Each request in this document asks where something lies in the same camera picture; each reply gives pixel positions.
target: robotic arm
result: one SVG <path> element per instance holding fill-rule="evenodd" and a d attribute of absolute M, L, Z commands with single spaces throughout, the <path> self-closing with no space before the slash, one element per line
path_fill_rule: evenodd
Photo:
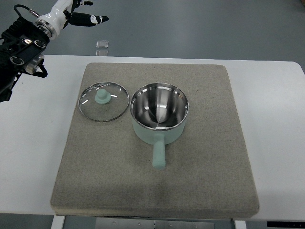
<path fill-rule="evenodd" d="M 85 0 L 59 0 L 50 13 L 42 16 L 28 7 L 14 6 L 19 18 L 2 33 L 3 43 L 0 45 L 0 102 L 10 100 L 12 89 L 22 73 L 38 77 L 48 75 L 43 67 L 42 52 L 68 24 L 95 26 L 108 21 L 105 16 L 74 12 L 81 5 L 92 4 Z M 24 19 L 17 7 L 26 8 L 36 16 L 35 24 Z"/>

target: saucepan handle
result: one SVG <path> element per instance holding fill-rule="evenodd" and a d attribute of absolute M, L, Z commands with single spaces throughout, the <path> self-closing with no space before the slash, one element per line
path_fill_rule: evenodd
<path fill-rule="evenodd" d="M 164 135 L 155 136 L 156 142 L 153 144 L 152 166 L 158 170 L 165 168 L 165 144 Z"/>

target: small gray object on floor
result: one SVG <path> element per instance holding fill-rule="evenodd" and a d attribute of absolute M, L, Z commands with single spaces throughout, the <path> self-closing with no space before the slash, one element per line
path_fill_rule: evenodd
<path fill-rule="evenodd" d="M 109 41 L 97 41 L 96 48 L 108 48 Z"/>
<path fill-rule="evenodd" d="M 97 50 L 95 56 L 108 56 L 108 50 Z"/>
<path fill-rule="evenodd" d="M 130 95 L 155 82 L 180 88 L 190 104 L 185 129 L 166 145 L 166 168 L 159 171 L 152 167 L 153 146 L 136 136 L 128 110 L 97 123 L 76 106 L 51 198 L 57 215 L 232 219 L 258 212 L 224 66 L 90 63 L 80 94 L 104 81 L 124 86 Z"/>

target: gray floor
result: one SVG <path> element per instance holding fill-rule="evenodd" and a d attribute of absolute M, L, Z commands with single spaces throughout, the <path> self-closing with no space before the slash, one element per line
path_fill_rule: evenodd
<path fill-rule="evenodd" d="M 56 0 L 1 1 L 0 31 L 16 19 L 13 5 L 48 13 Z M 77 12 L 106 15 L 93 28 L 69 25 L 44 54 L 95 55 L 98 40 L 109 41 L 109 56 L 293 61 L 305 71 L 305 7 L 300 0 L 93 0 Z M 35 18 L 20 9 L 28 20 Z M 37 223 L 44 221 L 44 226 Z M 65 229 L 92 228 L 90 218 L 68 217 Z M 48 217 L 0 214 L 0 228 L 26 222 L 50 228 Z M 247 223 L 264 228 L 265 222 Z"/>

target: lid knob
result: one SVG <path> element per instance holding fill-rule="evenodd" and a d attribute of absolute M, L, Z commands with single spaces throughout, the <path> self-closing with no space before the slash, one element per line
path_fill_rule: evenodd
<path fill-rule="evenodd" d="M 108 91 L 106 91 L 105 89 L 99 89 L 96 92 L 95 95 L 95 101 L 99 104 L 106 104 L 110 101 L 111 96 L 110 93 Z"/>

